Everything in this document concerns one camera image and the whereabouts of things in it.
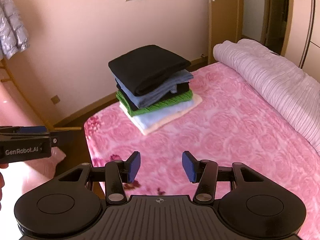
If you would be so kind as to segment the person's left hand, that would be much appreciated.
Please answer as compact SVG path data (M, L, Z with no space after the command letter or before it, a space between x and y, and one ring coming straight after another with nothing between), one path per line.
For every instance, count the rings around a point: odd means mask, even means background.
M0 169L3 170L3 169L6 169L8 168L9 164L1 164L0 165ZM2 197L3 197L3 192L2 192L2 189L5 185L5 181L4 181L4 178L3 178L3 174L0 172L0 201L2 200Z

